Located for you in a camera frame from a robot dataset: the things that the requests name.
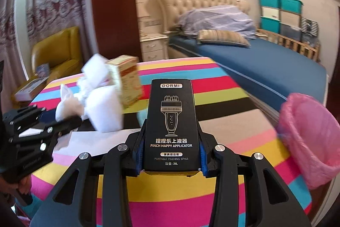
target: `blue mattress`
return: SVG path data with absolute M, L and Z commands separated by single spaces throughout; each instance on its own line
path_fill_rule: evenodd
M 190 57 L 210 57 L 245 91 L 276 111 L 290 93 L 304 93 L 323 102 L 326 70 L 285 47 L 262 39 L 250 40 L 250 48 L 197 44 L 184 36 L 173 36 L 169 43 Z

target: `tufted headboard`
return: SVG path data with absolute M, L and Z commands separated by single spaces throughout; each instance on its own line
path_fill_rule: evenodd
M 239 0 L 158 0 L 163 14 L 164 34 L 176 32 L 179 16 L 186 11 L 217 5 L 235 5 L 248 14 L 250 7 L 246 1 Z

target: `armchair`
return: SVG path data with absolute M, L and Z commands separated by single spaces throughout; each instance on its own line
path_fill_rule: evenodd
M 14 98 L 14 94 L 37 78 L 36 68 L 42 64 L 49 64 L 50 67 L 50 76 L 47 79 L 47 84 L 53 80 L 81 72 L 83 58 L 77 26 L 64 29 L 33 46 L 33 76 L 13 93 L 12 102 L 15 106 L 18 106 L 18 103 Z

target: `armchair backrest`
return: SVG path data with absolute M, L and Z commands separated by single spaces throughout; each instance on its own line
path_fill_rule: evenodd
M 64 29 L 36 43 L 32 49 L 32 71 L 42 64 L 54 68 L 66 61 L 82 61 L 77 26 Z

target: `wooden bed rail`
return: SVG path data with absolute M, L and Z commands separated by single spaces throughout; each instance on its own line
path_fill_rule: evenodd
M 320 50 L 319 44 L 317 44 L 315 48 L 312 48 L 306 43 L 301 43 L 288 37 L 282 36 L 280 34 L 263 29 L 257 29 L 256 36 L 258 36 L 261 39 L 270 41 L 272 43 L 276 43 L 280 46 L 284 46 L 288 49 L 291 49 L 295 52 L 298 52 L 306 56 L 309 59 L 312 59 L 315 62 L 318 62 L 317 60 L 319 58 Z

